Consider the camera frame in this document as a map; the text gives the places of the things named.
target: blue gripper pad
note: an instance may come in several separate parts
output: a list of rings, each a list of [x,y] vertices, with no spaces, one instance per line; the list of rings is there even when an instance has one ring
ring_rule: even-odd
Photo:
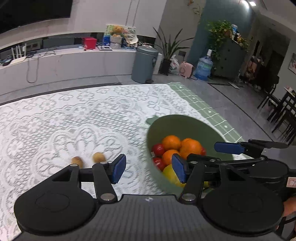
[[[177,154],[173,154],[173,156],[172,156],[172,167],[173,167],[177,177],[179,178],[179,181],[181,183],[186,183],[187,175],[185,173],[185,168],[182,163],[181,157]]]
[[[238,143],[228,143],[228,142],[216,142],[214,144],[214,149],[217,152],[229,153],[229,154],[242,154],[244,153],[244,147]]]
[[[120,154],[112,163],[113,173],[111,176],[111,183],[116,184],[120,180],[124,170],[126,169],[126,156]]]

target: metal screw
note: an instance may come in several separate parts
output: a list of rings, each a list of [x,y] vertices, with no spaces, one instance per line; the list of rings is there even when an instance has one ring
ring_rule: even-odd
[[[185,193],[182,195],[182,199],[188,202],[194,201],[196,196],[192,193]]]
[[[114,194],[112,193],[104,193],[101,195],[101,199],[104,201],[111,201],[115,198]]]

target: trash can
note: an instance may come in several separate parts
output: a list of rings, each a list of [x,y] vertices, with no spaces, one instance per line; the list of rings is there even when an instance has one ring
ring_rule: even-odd
[[[131,78],[133,81],[144,84],[153,75],[153,69],[157,60],[158,51],[154,48],[140,46],[137,48]]]

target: gray gripper base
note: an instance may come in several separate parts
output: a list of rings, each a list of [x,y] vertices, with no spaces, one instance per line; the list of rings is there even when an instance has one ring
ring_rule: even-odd
[[[115,204],[100,207],[85,226],[58,236],[22,233],[15,241],[280,241],[275,233],[237,237],[209,224],[195,206],[175,196],[123,195]]]

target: fruit bowl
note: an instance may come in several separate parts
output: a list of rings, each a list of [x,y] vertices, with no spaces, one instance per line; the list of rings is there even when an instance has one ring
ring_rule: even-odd
[[[152,161],[152,146],[157,143],[161,143],[162,139],[166,136],[175,135],[181,140],[185,138],[198,140],[206,149],[207,156],[218,157],[221,160],[233,160],[233,156],[231,154],[224,154],[215,151],[214,144],[217,141],[224,142],[225,139],[223,139],[223,137],[212,127],[200,120],[186,115],[166,115],[160,118],[153,117],[148,119],[147,123],[152,123],[148,130],[146,139],[148,157],[147,166],[154,181],[165,193],[179,196],[183,190],[182,187],[178,187],[171,183]]]

